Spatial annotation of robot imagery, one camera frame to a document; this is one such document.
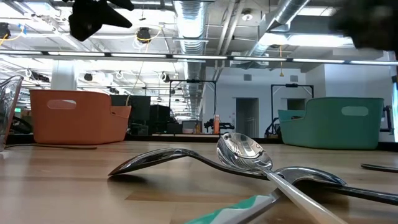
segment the yellow cable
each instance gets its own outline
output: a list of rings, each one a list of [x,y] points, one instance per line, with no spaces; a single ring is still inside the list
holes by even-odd
[[[280,57],[282,58],[282,46],[280,46],[279,52],[280,52]],[[281,77],[284,76],[283,67],[284,67],[284,63],[283,63],[283,62],[280,62],[280,76],[281,76]]]
[[[137,32],[136,32],[136,39],[137,39],[137,40],[141,40],[141,41],[150,41],[150,40],[153,40],[153,39],[155,39],[156,37],[159,36],[159,34],[160,34],[160,32],[162,32],[162,30],[163,30],[163,27],[159,27],[158,33],[157,33],[154,37],[151,37],[151,38],[149,38],[149,39],[142,39],[142,38],[137,37]]]
[[[3,40],[3,41],[13,41],[13,40],[16,40],[16,39],[18,39],[23,33],[24,33],[24,27],[21,26],[21,32],[18,34],[18,36],[14,37],[14,38],[11,38],[11,39]]]
[[[145,49],[145,53],[148,52],[149,44],[150,44],[150,42],[147,44],[147,48]],[[134,91],[134,89],[136,88],[136,85],[137,85],[137,82],[138,82],[138,80],[139,80],[139,77],[141,76],[141,71],[142,71],[142,67],[143,67],[143,66],[144,66],[144,61],[143,61],[142,64],[141,64],[141,68],[140,68],[140,70],[139,70],[139,73],[138,73],[138,76],[137,76],[137,80],[136,80],[134,86],[132,87],[132,90],[131,90],[129,96],[128,96],[127,99],[126,99],[126,106],[128,106],[131,93],[132,93],[132,92]]]
[[[4,37],[1,39],[0,41],[0,46],[2,45],[2,43],[4,42],[4,40],[8,37],[8,34],[4,35]]]

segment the wooden table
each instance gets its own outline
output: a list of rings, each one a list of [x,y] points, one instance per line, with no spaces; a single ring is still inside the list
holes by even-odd
[[[215,144],[119,142],[97,150],[15,147],[0,153],[0,223],[183,223],[252,195],[275,189],[268,181],[214,170],[191,158],[109,179],[117,165],[140,153],[184,147],[217,161]],[[309,166],[350,186],[398,194],[398,174],[364,170],[360,163],[398,166],[398,154],[326,151],[263,145],[274,168]],[[398,223],[398,207],[336,194],[316,197],[348,223]],[[284,200],[256,223],[311,223]]]

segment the clear glass cup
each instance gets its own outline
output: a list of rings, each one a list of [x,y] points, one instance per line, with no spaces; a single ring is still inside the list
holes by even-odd
[[[0,152],[6,145],[23,79],[14,76],[0,83]]]

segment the orange bottle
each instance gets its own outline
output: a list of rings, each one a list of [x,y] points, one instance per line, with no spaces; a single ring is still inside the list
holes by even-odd
[[[220,116],[214,115],[213,134],[220,133]]]

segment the teal basket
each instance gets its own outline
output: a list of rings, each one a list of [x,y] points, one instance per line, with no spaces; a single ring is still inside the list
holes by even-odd
[[[282,138],[294,146],[373,150],[379,142],[382,108],[382,98],[312,99],[305,112],[279,111]]]

